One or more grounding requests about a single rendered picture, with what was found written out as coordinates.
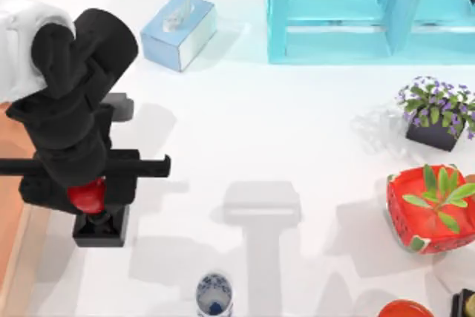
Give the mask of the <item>red trophy with black base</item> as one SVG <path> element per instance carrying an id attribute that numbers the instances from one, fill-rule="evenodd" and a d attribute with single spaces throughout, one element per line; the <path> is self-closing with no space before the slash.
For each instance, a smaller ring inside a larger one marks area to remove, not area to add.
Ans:
<path id="1" fill-rule="evenodd" d="M 129 207 L 107 207 L 105 190 L 104 178 L 67 190 L 70 202 L 81 212 L 76 216 L 72 234 L 79 247 L 123 247 L 125 244 Z"/>

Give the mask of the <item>grey rounded box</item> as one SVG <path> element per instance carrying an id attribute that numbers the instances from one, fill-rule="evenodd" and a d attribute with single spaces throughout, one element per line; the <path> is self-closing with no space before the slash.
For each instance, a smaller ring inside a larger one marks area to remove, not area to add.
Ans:
<path id="1" fill-rule="evenodd" d="M 109 93 L 101 103 L 113 107 L 113 122 L 127 122 L 132 120 L 134 115 L 134 101 L 129 98 L 126 93 Z"/>

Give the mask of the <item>light blue tissue box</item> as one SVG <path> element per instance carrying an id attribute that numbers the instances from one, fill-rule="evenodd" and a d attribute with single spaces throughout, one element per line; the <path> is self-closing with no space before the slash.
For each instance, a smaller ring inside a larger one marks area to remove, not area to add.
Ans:
<path id="1" fill-rule="evenodd" d="M 206 0 L 169 0 L 140 32 L 143 56 L 184 71 L 217 30 L 217 11 Z"/>

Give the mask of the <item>blue and white cup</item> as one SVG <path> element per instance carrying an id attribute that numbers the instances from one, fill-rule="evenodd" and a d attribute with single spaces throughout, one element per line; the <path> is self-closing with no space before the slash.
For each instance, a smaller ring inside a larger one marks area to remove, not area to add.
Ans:
<path id="1" fill-rule="evenodd" d="M 233 317 L 233 289 L 229 279 L 219 272 L 209 272 L 195 290 L 197 317 Z"/>

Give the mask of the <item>light blue rack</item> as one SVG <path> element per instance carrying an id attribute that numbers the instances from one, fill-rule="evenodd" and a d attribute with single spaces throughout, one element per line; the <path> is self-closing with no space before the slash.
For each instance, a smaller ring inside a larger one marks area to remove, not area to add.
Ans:
<path id="1" fill-rule="evenodd" d="M 475 65 L 475 0 L 266 0 L 272 63 Z"/>

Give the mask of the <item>green plant in red pot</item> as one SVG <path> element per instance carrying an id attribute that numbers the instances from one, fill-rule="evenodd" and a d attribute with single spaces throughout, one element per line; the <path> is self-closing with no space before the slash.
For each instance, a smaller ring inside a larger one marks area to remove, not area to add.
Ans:
<path id="1" fill-rule="evenodd" d="M 400 243 L 435 254 L 475 242 L 475 183 L 454 165 L 408 169 L 387 179 L 387 211 Z"/>

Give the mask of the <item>purple flowers in black pot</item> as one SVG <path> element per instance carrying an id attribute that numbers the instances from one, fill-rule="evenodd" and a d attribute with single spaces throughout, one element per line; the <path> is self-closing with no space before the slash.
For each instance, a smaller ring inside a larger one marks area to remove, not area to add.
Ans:
<path id="1" fill-rule="evenodd" d="M 475 90 L 433 76 L 417 76 L 396 97 L 408 122 L 406 138 L 452 151 L 466 133 L 475 140 Z"/>

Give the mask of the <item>red bowl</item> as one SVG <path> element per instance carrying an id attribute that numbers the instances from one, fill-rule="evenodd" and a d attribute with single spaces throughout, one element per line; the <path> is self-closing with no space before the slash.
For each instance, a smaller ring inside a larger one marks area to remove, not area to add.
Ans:
<path id="1" fill-rule="evenodd" d="M 428 308 L 418 302 L 397 299 L 386 304 L 377 317 L 435 317 Z"/>

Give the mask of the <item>black box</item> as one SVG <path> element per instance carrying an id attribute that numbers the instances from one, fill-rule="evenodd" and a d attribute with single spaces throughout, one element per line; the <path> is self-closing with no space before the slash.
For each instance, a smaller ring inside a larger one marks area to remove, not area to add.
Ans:
<path id="1" fill-rule="evenodd" d="M 475 317 L 475 291 L 463 288 L 452 296 L 450 317 Z"/>

